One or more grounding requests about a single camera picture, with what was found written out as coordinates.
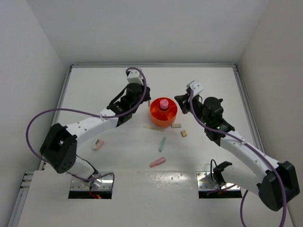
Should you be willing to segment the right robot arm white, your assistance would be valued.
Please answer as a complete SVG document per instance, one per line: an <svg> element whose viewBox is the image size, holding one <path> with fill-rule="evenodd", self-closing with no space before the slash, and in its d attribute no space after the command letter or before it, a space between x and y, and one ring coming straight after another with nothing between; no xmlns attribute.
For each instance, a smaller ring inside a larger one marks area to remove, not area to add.
<svg viewBox="0 0 303 227"><path fill-rule="evenodd" d="M175 96L183 114L192 113L204 128L208 139L231 152L252 172L243 174L229 161L224 161L212 171L211 180L218 186L233 183L256 194L272 211L284 208L300 193L296 170L288 161L283 163L267 156L244 138L223 118L222 99L190 94Z"/></svg>

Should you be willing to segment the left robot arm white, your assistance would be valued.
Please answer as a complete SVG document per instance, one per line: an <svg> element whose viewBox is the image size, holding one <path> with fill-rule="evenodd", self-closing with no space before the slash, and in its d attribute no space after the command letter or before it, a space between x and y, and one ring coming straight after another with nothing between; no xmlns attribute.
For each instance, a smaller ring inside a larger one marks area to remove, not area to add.
<svg viewBox="0 0 303 227"><path fill-rule="evenodd" d="M103 131L130 120L138 106L150 99L149 87L130 83L96 117L65 126L54 124L40 148L40 154L57 173L68 173L87 182L98 175L98 170L77 155L77 148Z"/></svg>

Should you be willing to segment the yellow thin pen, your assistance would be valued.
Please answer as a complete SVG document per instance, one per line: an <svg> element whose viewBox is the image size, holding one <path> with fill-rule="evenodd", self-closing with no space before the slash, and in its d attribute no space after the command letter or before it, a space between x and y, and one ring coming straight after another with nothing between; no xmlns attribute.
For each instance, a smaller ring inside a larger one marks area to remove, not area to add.
<svg viewBox="0 0 303 227"><path fill-rule="evenodd" d="M146 128L146 129L150 129L150 130L165 131L163 128L149 126L149 125L144 125L143 127Z"/></svg>

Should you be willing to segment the pink capped clear tube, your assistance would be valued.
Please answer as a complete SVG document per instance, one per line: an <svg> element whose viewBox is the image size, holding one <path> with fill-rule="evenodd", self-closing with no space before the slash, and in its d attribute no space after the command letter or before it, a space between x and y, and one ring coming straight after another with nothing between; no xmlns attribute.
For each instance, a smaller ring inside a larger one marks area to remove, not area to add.
<svg viewBox="0 0 303 227"><path fill-rule="evenodd" d="M169 101L167 99L160 100L159 109L166 111L169 108Z"/></svg>

